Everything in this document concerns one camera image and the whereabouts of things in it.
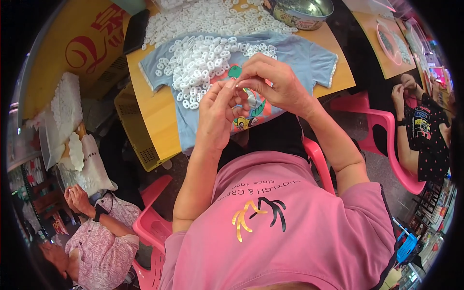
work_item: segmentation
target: pile of white plastic pieces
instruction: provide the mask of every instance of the pile of white plastic pieces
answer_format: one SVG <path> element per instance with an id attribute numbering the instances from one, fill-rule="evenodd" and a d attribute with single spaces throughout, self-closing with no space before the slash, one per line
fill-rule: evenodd
<path id="1" fill-rule="evenodd" d="M 179 90 L 176 99 L 186 109 L 195 110 L 202 97 L 213 86 L 210 82 L 215 76 L 223 75 L 230 65 L 231 53 L 241 52 L 250 58 L 258 52 L 277 59 L 276 47 L 261 43 L 237 43 L 236 37 L 229 39 L 211 35 L 184 37 L 176 40 L 169 48 L 174 53 L 171 59 L 158 59 L 155 74 L 161 77 L 173 76 L 173 89 Z"/>
<path id="2" fill-rule="evenodd" d="M 202 32 L 220 35 L 248 35 L 265 31 L 292 34 L 298 31 L 276 20 L 261 6 L 261 0 L 248 0 L 242 4 L 245 11 L 233 8 L 238 0 L 199 0 L 182 8 L 150 17 L 142 49 L 155 48 L 183 34 Z"/>

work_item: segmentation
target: pink t-shirt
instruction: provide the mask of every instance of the pink t-shirt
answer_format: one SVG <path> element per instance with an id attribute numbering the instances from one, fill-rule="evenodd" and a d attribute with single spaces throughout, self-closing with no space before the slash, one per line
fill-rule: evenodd
<path id="1" fill-rule="evenodd" d="M 219 197 L 188 231 L 166 240 L 160 289 L 376 286 L 396 258 L 381 185 L 357 184 L 339 198 L 310 172 L 303 158 L 274 151 L 224 166 L 214 186 Z"/>

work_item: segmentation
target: blue plastic stool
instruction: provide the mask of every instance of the blue plastic stool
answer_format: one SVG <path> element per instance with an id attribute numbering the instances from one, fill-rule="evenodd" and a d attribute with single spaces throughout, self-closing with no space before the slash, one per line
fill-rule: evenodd
<path id="1" fill-rule="evenodd" d="M 406 241 L 398 249 L 397 254 L 396 254 L 396 260 L 398 261 L 398 263 L 402 263 L 404 260 L 406 260 L 409 254 L 414 250 L 414 247 L 417 244 L 417 238 L 413 234 L 408 233 L 407 229 L 403 228 L 403 226 L 400 225 L 400 223 L 396 221 L 395 218 L 393 218 L 393 222 L 396 223 L 396 225 L 398 225 L 403 230 L 400 236 L 396 239 L 397 242 L 399 242 L 400 239 L 405 234 L 407 235 Z"/>

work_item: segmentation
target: yellow banner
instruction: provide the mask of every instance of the yellow banner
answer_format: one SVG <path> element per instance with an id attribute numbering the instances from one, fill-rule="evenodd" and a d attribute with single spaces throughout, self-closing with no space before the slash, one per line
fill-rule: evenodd
<path id="1" fill-rule="evenodd" d="M 82 97 L 92 95 L 90 89 L 100 77 L 108 80 L 108 72 L 105 76 L 102 74 L 122 54 L 124 14 L 124 10 L 109 0 L 66 3 L 45 35 L 34 61 L 24 119 L 33 118 L 53 99 L 65 71 L 79 76 Z"/>

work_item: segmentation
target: yellow plastic crate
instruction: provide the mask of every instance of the yellow plastic crate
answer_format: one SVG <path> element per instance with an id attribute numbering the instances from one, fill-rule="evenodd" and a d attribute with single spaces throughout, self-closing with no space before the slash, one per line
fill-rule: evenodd
<path id="1" fill-rule="evenodd" d="M 132 82 L 116 96 L 114 102 L 119 119 L 129 138 L 129 142 L 143 168 L 147 172 L 150 172 L 169 160 L 170 157 L 160 160 L 156 153 L 145 122 L 143 121 L 142 114 L 140 113 Z"/>

